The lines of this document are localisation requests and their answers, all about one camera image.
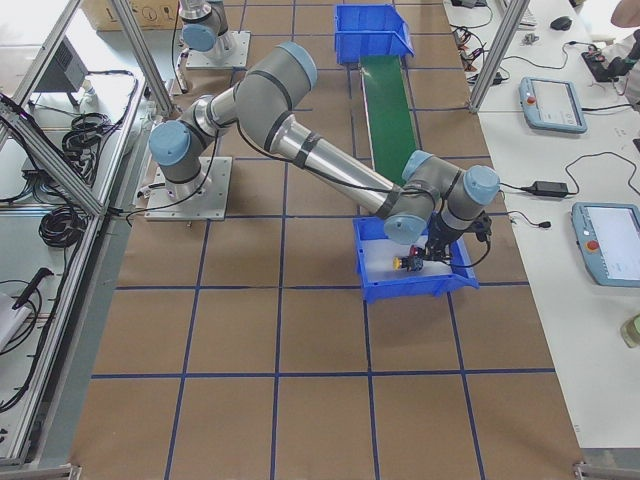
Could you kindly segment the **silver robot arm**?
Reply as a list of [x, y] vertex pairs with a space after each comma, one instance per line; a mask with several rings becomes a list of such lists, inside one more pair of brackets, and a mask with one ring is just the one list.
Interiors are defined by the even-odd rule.
[[192, 52], [198, 52], [216, 63], [234, 48], [222, 1], [180, 0], [182, 38]]
[[[284, 42], [256, 63], [234, 87], [198, 98], [176, 120], [156, 127], [149, 148], [168, 185], [204, 185], [200, 155], [237, 126], [246, 142], [329, 183], [384, 222], [386, 236], [412, 247], [397, 266], [423, 259], [452, 262], [451, 244], [472, 232], [490, 243], [485, 208], [500, 179], [490, 167], [464, 170], [422, 150], [407, 160], [397, 185], [299, 123], [293, 108], [317, 81], [310, 54]], [[424, 247], [415, 246], [421, 235]]]

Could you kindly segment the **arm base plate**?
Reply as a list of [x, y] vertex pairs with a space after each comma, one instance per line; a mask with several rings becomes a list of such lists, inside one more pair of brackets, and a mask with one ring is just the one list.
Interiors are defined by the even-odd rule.
[[186, 60], [188, 70], [226, 70], [246, 67], [251, 32], [228, 30], [214, 39], [205, 34], [189, 45]]
[[223, 221], [226, 216], [233, 159], [200, 157], [201, 171], [192, 181], [175, 184], [156, 168], [158, 188], [149, 191], [144, 217], [149, 221]]

